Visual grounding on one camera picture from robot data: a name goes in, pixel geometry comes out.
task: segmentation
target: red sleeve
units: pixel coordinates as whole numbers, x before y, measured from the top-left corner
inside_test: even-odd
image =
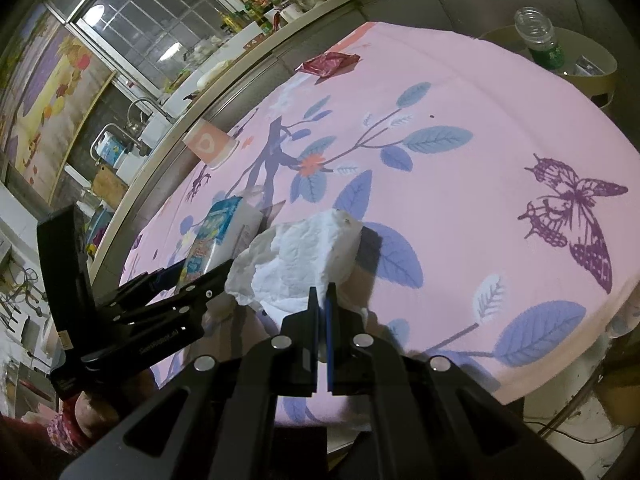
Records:
[[[54,480],[72,460],[52,446],[44,426],[0,415],[2,480]]]
[[[92,442],[86,437],[76,421],[76,401],[78,396],[62,403],[59,413],[47,426],[51,443],[61,450],[77,456],[91,447]]]

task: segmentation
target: hand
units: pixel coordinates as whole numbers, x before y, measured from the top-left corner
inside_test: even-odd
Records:
[[[147,369],[127,379],[118,388],[132,406],[138,406],[158,390],[154,375]],[[82,392],[76,402],[76,422],[92,442],[104,436],[120,422],[116,409],[94,392]]]

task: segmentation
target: floral tablecloth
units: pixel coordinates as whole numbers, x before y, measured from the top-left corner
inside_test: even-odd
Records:
[[[244,192],[271,222],[335,207],[362,220],[341,293],[407,355],[444,354],[509,402],[640,310],[640,158],[569,83],[453,32],[367,23],[333,50],[361,61],[298,73],[197,166],[142,231],[122,281],[185,257],[209,207]],[[238,356],[267,337],[239,307],[210,327]],[[177,354],[154,368],[175,374]],[[357,424],[366,406],[326,392],[282,398],[283,424]]]

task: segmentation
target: fruit painting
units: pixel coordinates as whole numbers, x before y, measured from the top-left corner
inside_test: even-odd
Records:
[[[13,96],[11,106],[3,103],[2,120],[4,152],[50,201],[78,130],[111,70],[47,14],[38,20],[34,41],[24,45],[21,57],[31,61],[31,69],[20,70],[18,63],[20,80],[14,78],[11,86],[21,92]]]

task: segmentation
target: crumpled tissue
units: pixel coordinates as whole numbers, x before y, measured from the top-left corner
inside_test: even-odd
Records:
[[[337,209],[273,226],[234,260],[225,292],[263,309],[280,328],[285,316],[306,310],[310,286],[322,306],[328,284],[348,279],[361,230],[360,221]]]

